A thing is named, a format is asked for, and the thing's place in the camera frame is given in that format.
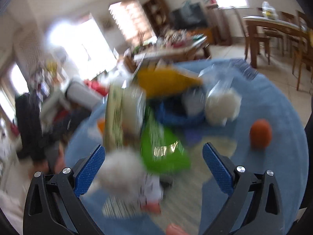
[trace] wooden cabinet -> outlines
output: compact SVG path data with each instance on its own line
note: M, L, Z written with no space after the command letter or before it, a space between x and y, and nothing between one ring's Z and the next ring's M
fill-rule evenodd
M149 0L143 4L143 9L156 36L159 36L162 30L171 24L170 11L165 0Z

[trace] blue gripper pad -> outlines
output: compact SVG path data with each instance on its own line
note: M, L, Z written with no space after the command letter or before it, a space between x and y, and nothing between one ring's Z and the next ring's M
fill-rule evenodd
M99 145L75 177L74 193L77 197L87 193L105 159L105 149Z
M212 172L221 191L228 194L230 197L234 192L233 177L225 168L222 161L216 155L210 144L204 144L202 149L202 156L210 171Z

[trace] yellow package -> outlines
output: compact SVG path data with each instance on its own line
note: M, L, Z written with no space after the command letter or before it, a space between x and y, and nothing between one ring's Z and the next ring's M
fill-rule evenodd
M147 98L156 98L182 93L189 87L202 85L202 80L173 68L161 68L139 70L137 83L146 91Z

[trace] floor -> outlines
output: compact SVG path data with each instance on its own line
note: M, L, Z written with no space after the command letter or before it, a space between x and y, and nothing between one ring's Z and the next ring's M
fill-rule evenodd
M242 58L244 57L245 47L243 44L232 46L210 46L212 58ZM302 75L299 91L296 90L298 67L295 75L292 75L292 59L289 52L285 51L284 57L281 50L271 47L271 62L267 63L264 56L264 50L261 49L261 55L258 56L258 71L264 74L272 81L292 103L292 106L298 112L303 127L305 127L311 115L311 94L313 93L313 84L310 82L311 72L302 67Z

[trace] wooden table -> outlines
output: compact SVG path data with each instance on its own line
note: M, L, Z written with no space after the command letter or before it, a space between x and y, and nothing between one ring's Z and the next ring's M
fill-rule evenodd
M175 62L193 60L195 53L203 49L206 58L211 56L207 37L195 41L192 45L183 48L163 48L158 50L144 51L134 56L136 63L140 61L153 61L158 59L173 59Z
M278 31L288 35L299 35L299 27L286 21L272 20L258 16L244 17L243 20L246 22L250 38L251 66L255 69L257 68L258 42L255 38L253 38L253 36L258 35L257 26L277 29Z

